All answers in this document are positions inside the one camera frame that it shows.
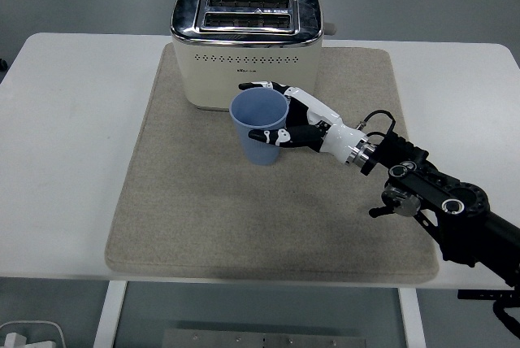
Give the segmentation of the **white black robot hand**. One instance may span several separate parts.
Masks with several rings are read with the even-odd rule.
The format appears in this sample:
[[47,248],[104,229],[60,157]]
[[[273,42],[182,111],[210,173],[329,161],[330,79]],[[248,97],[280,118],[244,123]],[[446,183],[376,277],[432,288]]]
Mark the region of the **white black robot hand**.
[[354,162],[368,143],[362,131],[346,126],[335,111],[301,88],[274,81],[239,85],[242,91],[260,88],[284,95],[288,99],[288,114],[285,126],[249,131],[249,139],[283,148],[309,147],[347,164]]

